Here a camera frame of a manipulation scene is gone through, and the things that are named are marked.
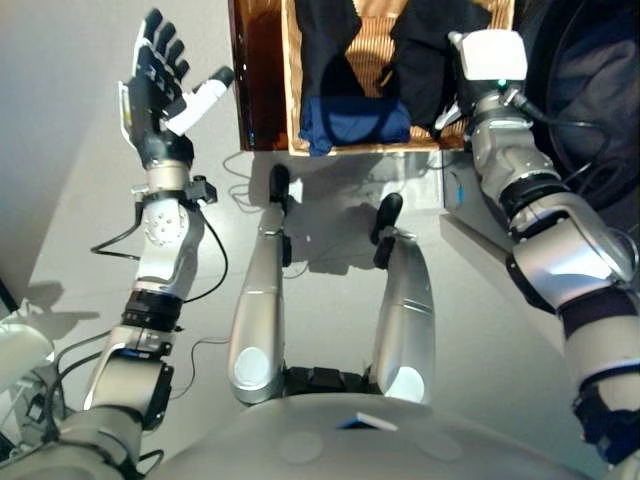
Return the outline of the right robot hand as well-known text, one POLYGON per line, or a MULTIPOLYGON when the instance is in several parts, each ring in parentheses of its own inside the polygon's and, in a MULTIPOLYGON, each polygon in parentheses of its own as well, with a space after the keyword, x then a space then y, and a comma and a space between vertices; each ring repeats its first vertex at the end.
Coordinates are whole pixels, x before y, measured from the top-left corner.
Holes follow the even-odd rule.
POLYGON ((472 115, 489 94, 522 87, 528 72, 524 42, 516 31, 450 31, 447 39, 452 48, 455 92, 435 120, 436 132, 472 115))

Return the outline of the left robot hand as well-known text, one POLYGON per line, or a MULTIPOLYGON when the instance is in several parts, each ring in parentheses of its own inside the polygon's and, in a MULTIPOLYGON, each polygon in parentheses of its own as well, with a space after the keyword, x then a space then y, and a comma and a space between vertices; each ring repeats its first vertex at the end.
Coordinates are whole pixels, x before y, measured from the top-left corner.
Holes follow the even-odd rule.
POLYGON ((118 83, 121 132, 145 169, 169 160, 190 166, 191 129, 231 87, 233 70, 222 66, 192 89, 182 81, 190 69, 175 25, 151 9, 133 47, 131 77, 118 83))

